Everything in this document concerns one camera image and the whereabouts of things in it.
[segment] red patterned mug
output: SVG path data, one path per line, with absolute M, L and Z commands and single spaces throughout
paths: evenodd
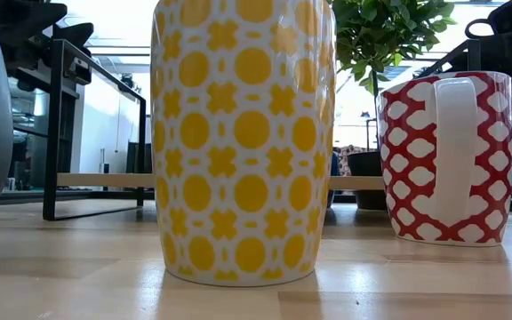
M 428 76 L 382 92 L 380 157 L 398 237 L 501 243 L 512 189 L 511 78 Z

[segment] yellow patterned mug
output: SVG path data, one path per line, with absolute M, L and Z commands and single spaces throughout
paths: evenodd
M 166 269 L 228 286 L 313 271 L 332 156 L 324 0 L 161 0 L 152 34 Z

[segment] red lattice pattern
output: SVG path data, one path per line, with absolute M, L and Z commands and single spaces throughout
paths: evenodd
M 480 196 L 487 203 L 486 208 L 478 214 L 469 216 L 468 218 L 461 220 L 450 227 L 446 226 L 439 220 L 433 219 L 428 216 L 427 212 L 419 212 L 412 205 L 412 200 L 419 195 L 431 197 L 434 193 L 434 188 L 436 185 L 436 178 L 432 179 L 425 186 L 417 186 L 409 179 L 409 173 L 417 167 L 424 167 L 430 172 L 436 174 L 436 166 L 434 165 L 434 159 L 436 158 L 436 137 L 434 136 L 434 130 L 436 128 L 436 123 L 432 123 L 430 121 L 429 125 L 423 129 L 416 130 L 412 128 L 408 123 L 406 123 L 406 119 L 411 116 L 414 112 L 418 110 L 424 110 L 426 108 L 426 101 L 416 101 L 411 99 L 408 96 L 408 91 L 410 91 L 417 84 L 427 82 L 434 83 L 437 80 L 440 80 L 439 76 L 432 76 L 423 78 L 420 80 L 415 80 L 409 82 L 404 88 L 402 88 L 399 92 L 384 92 L 382 96 L 387 100 L 384 106 L 382 106 L 379 118 L 384 120 L 388 124 L 387 130 L 384 132 L 384 135 L 380 136 L 381 144 L 384 144 L 388 147 L 389 153 L 385 160 L 382 161 L 383 170 L 386 169 L 391 173 L 391 179 L 388 181 L 386 187 L 387 196 L 392 196 L 395 200 L 396 204 L 392 207 L 390 212 L 391 219 L 395 220 L 393 222 L 394 227 L 396 229 L 398 236 L 412 237 L 416 240 L 426 240 L 426 241 L 437 241 L 437 242 L 446 242 L 446 241 L 459 241 L 459 242 L 467 242 L 466 239 L 463 239 L 460 236 L 460 231 L 467 226 L 475 225 L 483 230 L 484 234 L 477 240 L 475 243 L 484 244 L 487 242 L 500 243 L 503 229 L 506 225 L 508 218 L 508 204 L 511 196 L 512 189 L 512 181 L 509 176 L 509 171 L 512 168 L 512 87 L 510 83 L 510 78 L 508 76 L 495 75 L 495 74 L 486 74 L 481 72 L 464 72 L 458 73 L 455 77 L 476 77 L 479 78 L 486 84 L 486 89 L 483 92 L 479 93 L 476 97 L 477 105 L 480 109 L 482 109 L 485 113 L 487 113 L 488 118 L 484 122 L 482 122 L 478 128 L 478 135 L 485 141 L 489 143 L 489 148 L 485 150 L 480 156 L 476 156 L 475 165 L 481 166 L 485 171 L 489 173 L 489 178 L 483 182 L 479 186 L 472 186 L 470 190 L 469 196 Z M 496 92 L 501 93 L 505 99 L 507 99 L 508 107 L 503 109 L 501 112 L 495 110 L 488 103 L 488 99 Z M 398 117 L 396 120 L 392 119 L 388 115 L 389 107 L 396 101 L 401 101 L 403 104 L 407 106 L 405 112 Z M 488 132 L 489 128 L 494 125 L 496 122 L 502 122 L 506 128 L 508 128 L 508 136 L 504 141 L 497 141 L 491 136 Z M 402 143 L 398 146 L 394 146 L 392 143 L 389 143 L 388 136 L 392 132 L 392 130 L 396 127 L 400 127 L 403 129 L 407 136 Z M 430 144 L 434 146 L 434 150 L 427 154 L 422 158 L 417 158 L 415 156 L 410 155 L 407 150 L 407 146 L 416 139 L 424 139 Z M 489 158 L 497 151 L 502 151 L 507 159 L 509 159 L 508 164 L 500 171 L 496 170 L 490 163 Z M 390 161 L 395 155 L 402 155 L 406 159 L 408 159 L 408 165 L 400 171 L 397 172 L 390 165 Z M 402 181 L 408 188 L 410 188 L 410 193 L 404 198 L 400 199 L 399 196 L 393 190 L 393 187 L 398 181 Z M 505 195 L 500 200 L 495 200 L 495 198 L 490 194 L 490 187 L 497 181 L 501 181 L 505 187 L 506 192 Z M 401 208 L 405 208 L 408 212 L 413 215 L 413 221 L 410 224 L 405 224 L 398 218 L 398 211 Z M 490 228 L 486 223 L 486 218 L 492 214 L 494 211 L 499 211 L 502 215 L 502 221 L 496 228 Z M 425 239 L 420 235 L 418 228 L 422 224 L 431 224 L 434 228 L 438 229 L 441 232 L 441 235 L 436 237 L 435 239 Z

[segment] white mug handle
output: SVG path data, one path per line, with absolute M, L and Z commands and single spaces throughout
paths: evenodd
M 476 158 L 476 88 L 466 77 L 434 82 L 436 208 L 430 216 L 451 226 L 466 218 Z

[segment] mug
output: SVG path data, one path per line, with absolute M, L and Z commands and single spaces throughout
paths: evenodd
M 332 158 L 324 0 L 163 0 L 152 37 L 156 207 L 166 270 L 201 284 L 314 269 Z
M 382 178 L 396 235 L 500 244 L 512 191 L 510 76 L 428 76 L 391 87 L 378 100 Z

